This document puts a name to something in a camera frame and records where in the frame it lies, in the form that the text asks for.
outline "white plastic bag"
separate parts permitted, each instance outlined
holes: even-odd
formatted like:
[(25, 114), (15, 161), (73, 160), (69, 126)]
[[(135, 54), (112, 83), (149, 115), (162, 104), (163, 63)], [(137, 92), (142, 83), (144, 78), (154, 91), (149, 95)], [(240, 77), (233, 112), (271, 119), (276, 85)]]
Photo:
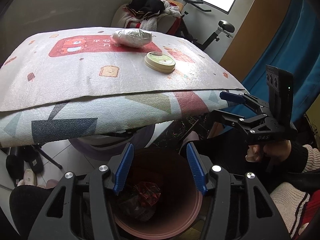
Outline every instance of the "white plastic bag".
[(122, 29), (112, 34), (114, 41), (133, 48), (140, 48), (152, 42), (152, 33), (141, 29)]

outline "metal screw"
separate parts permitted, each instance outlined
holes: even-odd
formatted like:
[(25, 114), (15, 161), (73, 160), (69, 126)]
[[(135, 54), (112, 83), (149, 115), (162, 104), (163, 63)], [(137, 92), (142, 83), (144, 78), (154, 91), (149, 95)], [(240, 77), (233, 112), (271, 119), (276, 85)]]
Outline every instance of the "metal screw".
[(252, 173), (252, 172), (248, 172), (248, 173), (247, 173), (247, 178), (248, 178), (248, 179), (254, 179), (255, 176), (256, 176), (256, 175), (255, 175), (254, 173)]
[(107, 171), (109, 169), (109, 167), (107, 165), (101, 165), (99, 167), (99, 171)]
[(67, 172), (67, 173), (64, 175), (64, 177), (65, 177), (66, 179), (70, 179), (70, 178), (73, 177), (73, 173), (72, 173), (72, 172)]
[(212, 166), (212, 170), (216, 171), (216, 172), (219, 172), (219, 171), (221, 171), (221, 167), (219, 165), (213, 165)]

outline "exercise bike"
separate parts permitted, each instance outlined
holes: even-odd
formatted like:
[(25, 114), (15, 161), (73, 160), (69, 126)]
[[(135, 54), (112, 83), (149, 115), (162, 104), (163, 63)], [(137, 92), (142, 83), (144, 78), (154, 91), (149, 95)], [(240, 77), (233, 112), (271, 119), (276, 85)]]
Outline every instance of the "exercise bike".
[[(203, 1), (194, 1), (194, 0), (183, 0), (186, 3), (191, 4), (192, 6), (196, 7), (197, 9), (199, 9), (202, 12), (211, 12), (210, 9), (203, 9), (200, 6), (198, 6), (198, 4), (203, 4)], [(228, 38), (233, 38), (233, 36), (231, 35), (231, 33), (235, 32), (235, 28), (234, 26), (227, 22), (227, 21), (219, 21), (218, 22), (218, 29), (213, 32), (209, 38), (207, 38), (207, 40), (201, 44), (197, 41), (197, 39), (193, 38), (193, 36), (189, 33), (188, 28), (183, 20), (183, 18), (188, 15), (189, 13), (187, 11), (184, 12), (184, 14), (181, 16), (181, 22), (180, 25), (175, 33), (175, 36), (180, 37), (180, 38), (184, 38), (188, 41), (190, 41), (191, 43), (193, 43), (194, 45), (196, 45), (199, 49), (201, 49), (202, 51), (204, 51), (210, 44), (211, 42), (215, 41), (219, 41), (220, 38), (218, 38), (220, 33), (224, 33)]]

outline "human hand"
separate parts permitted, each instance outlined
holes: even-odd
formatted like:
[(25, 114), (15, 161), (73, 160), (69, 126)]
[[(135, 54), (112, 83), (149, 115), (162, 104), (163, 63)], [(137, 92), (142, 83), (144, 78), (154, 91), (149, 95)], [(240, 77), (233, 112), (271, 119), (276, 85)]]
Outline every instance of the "human hand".
[(250, 145), (247, 156), (245, 157), (249, 162), (260, 162), (265, 153), (268, 157), (275, 158), (279, 162), (285, 161), (291, 152), (290, 141), (270, 142), (263, 147), (263, 152), (260, 152), (260, 145)]

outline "green tag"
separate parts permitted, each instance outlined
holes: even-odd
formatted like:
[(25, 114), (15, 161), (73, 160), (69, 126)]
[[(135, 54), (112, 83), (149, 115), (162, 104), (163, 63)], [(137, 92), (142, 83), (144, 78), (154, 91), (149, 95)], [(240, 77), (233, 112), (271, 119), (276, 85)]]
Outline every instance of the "green tag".
[(174, 65), (175, 62), (172, 58), (169, 56), (158, 53), (158, 52), (151, 52), (148, 54), (148, 58), (151, 59), (152, 61), (159, 63), (159, 64), (164, 64), (164, 65)]

